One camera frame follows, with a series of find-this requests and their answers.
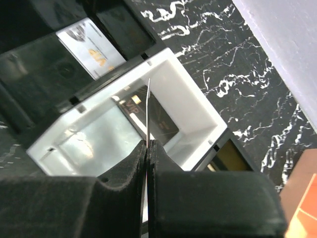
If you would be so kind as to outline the black card from holder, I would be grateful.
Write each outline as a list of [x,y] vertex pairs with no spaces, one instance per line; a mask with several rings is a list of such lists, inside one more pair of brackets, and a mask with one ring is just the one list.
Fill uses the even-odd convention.
[[146,146],[147,146],[147,148],[149,147],[149,143],[151,140],[150,116],[149,116],[149,100],[150,100],[150,96],[151,96],[150,82],[151,82],[151,79],[149,78],[148,84],[147,84],[147,94],[146,94]]

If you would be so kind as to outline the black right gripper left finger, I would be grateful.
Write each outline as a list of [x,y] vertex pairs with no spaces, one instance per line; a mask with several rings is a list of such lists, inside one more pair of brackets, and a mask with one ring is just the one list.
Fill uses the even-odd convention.
[[0,180],[3,238],[138,238],[146,145],[99,177]]

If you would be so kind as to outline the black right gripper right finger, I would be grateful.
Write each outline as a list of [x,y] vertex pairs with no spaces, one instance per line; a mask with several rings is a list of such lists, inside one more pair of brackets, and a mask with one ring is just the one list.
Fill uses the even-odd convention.
[[251,171],[184,171],[153,140],[147,151],[151,238],[282,238],[288,222],[271,180]]

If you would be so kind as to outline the gold card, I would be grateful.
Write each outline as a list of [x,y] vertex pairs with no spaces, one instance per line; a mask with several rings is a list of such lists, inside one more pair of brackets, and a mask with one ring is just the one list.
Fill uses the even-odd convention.
[[229,139],[216,153],[207,168],[212,171],[250,171],[251,167]]

